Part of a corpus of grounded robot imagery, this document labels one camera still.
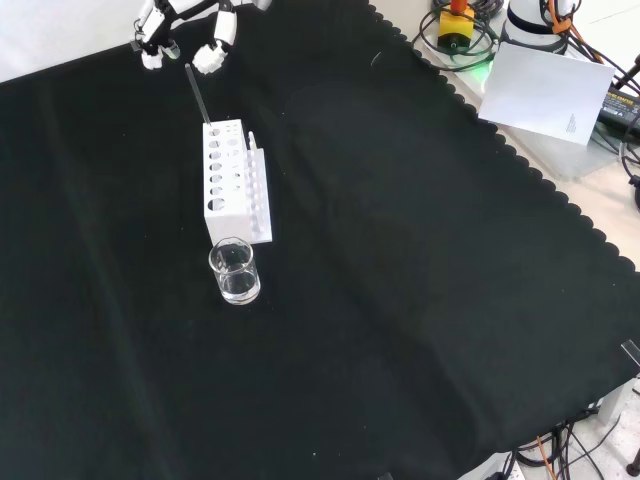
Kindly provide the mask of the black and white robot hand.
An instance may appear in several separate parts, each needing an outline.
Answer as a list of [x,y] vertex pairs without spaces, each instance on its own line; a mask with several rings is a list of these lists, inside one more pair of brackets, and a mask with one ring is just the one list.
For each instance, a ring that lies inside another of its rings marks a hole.
[[134,52],[140,53],[146,69],[160,69],[164,58],[177,60],[180,57],[180,48],[171,37],[174,24],[177,21],[188,22],[216,7],[212,39],[198,49],[191,62],[199,73],[213,74],[222,67],[234,46],[238,27],[237,8],[252,5],[260,11],[266,11],[271,4],[269,0],[146,1],[133,23],[131,46]]

